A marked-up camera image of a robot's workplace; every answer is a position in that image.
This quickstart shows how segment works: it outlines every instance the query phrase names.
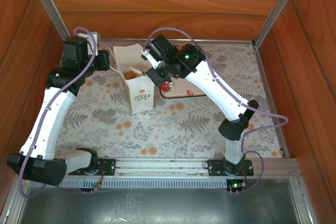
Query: coaster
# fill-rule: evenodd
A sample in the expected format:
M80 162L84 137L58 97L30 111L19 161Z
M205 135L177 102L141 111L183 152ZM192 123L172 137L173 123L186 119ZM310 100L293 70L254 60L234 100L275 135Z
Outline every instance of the coaster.
M167 98L184 98L184 97L202 97L205 95L201 89L193 85L186 79L172 78L174 86L169 86L167 83L160 87L160 94Z

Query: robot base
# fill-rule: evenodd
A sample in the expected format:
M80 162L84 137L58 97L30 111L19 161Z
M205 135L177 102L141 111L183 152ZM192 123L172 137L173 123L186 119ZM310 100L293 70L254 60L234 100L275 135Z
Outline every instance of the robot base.
M251 160L242 159L237 165L226 162L225 159L209 159L207 163L210 177L254 175Z
M99 158L98 164L104 170L104 176L114 175L114 172L116 171L116 160L115 159ZM102 170L100 168L96 170L91 170L91 171L88 171L87 169L84 168L84 169L79 169L72 173L69 173L69 175L72 175L72 176L85 176L85 175L101 176L101 173L102 173Z

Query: floral pattern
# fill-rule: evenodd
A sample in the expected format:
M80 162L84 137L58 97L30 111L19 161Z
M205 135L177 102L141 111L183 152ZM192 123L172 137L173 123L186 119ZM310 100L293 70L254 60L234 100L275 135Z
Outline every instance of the floral pattern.
M103 41L100 49L131 44ZM234 90L269 111L251 45L201 45L214 69ZM225 141L217 128L223 120L222 112L206 96L165 99L158 88L153 110L132 114L119 74L95 72L86 79L65 117L56 154L87 147L109 157L222 158ZM255 114L249 129L269 124L271 118ZM273 129L249 135L244 148L263 157L281 157Z

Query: wooden wall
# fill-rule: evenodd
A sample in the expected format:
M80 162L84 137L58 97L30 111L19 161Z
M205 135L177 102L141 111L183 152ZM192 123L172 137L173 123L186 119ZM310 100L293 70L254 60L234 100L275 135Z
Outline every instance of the wooden wall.
M6 164L33 125L62 40L40 0L0 0L0 210L14 172Z
M146 38L162 26L195 38L254 40L276 0L54 0L69 30L107 38ZM175 32L171 38L183 38Z
M336 0L289 0L260 53L320 223L336 220Z

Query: black mounting bracket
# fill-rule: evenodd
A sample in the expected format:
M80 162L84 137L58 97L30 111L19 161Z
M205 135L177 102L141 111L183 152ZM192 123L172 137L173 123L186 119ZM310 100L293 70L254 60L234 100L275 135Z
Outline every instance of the black mounting bracket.
M116 171L116 160L110 158L99 158L98 159L99 166L102 166L104 170L104 176L114 176L114 172ZM91 172L87 172L85 168L78 169L72 173L69 173L71 176L86 176L86 175L95 175L101 176L102 170L97 168L97 170L93 170Z
M208 164L208 174L210 177L219 177L219 176L253 176L253 166L252 161L244 159L239 164L236 165L237 173L230 174L226 168L225 159L209 159Z

